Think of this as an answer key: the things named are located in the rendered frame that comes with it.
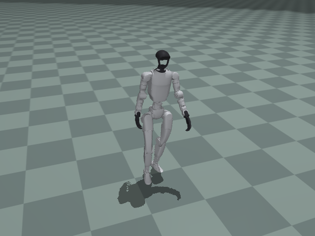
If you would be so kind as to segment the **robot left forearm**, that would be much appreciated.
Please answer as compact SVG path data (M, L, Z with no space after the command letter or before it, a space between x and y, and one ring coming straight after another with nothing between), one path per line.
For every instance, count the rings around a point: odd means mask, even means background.
M180 110L182 112L182 115L185 116L184 111L188 112L188 110L187 110L185 102L184 102L184 96L182 98L178 99L177 102L179 103L179 107L180 107Z

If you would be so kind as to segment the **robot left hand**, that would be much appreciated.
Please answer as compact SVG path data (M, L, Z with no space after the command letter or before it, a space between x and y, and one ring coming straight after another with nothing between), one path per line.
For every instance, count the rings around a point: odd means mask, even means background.
M188 128L186 131L189 131L191 129L191 121L190 121L190 118L189 118L189 114L187 111L184 111L184 118L186 118L186 122L187 122L187 125L188 125Z

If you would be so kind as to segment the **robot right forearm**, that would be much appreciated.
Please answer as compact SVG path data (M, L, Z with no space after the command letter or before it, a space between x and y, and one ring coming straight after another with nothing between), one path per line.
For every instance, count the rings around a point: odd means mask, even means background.
M137 112L140 112L140 114L141 114L143 102L144 102L144 100L140 99L140 92L139 92L138 97L137 97L136 107L135 107L136 109L134 111L136 115L137 115Z

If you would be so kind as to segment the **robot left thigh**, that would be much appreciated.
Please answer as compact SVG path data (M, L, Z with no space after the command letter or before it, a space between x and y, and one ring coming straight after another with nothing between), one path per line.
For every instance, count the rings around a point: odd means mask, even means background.
M156 138L156 144L158 146L162 146L167 142L172 129L173 116L170 111L164 110L164 116L162 119L163 122L161 124L161 135L160 137Z

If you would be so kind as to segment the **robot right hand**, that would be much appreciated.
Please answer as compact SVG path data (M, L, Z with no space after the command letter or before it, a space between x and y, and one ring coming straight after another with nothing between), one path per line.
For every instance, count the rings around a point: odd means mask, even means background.
M141 128L141 125L140 125L140 123L139 123L140 112L137 112L137 115L135 114L134 116L135 116L135 122L136 122L137 127L138 127L139 129L142 129L142 128Z

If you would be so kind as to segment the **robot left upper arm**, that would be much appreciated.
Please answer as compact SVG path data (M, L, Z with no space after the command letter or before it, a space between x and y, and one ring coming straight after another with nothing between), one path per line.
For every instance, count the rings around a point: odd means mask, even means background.
M174 97L175 98L182 98L183 97L183 92L180 91L180 81L179 81L179 74L177 72L172 72L172 84L173 84L173 88L174 88Z

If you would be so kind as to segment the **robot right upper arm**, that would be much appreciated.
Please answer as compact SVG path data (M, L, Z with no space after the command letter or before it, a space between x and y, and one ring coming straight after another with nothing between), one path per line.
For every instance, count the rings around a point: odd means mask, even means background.
M141 74L141 82L140 82L140 99L146 99L147 93L145 90L147 88L148 81L152 77L152 72L143 72Z

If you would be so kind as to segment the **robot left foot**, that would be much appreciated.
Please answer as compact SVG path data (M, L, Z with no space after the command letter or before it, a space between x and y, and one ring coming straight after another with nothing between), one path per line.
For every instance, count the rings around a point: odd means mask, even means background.
M153 164L153 161L151 161L151 166L158 171L159 173L163 172L163 169L159 166L159 164L156 163L156 165Z

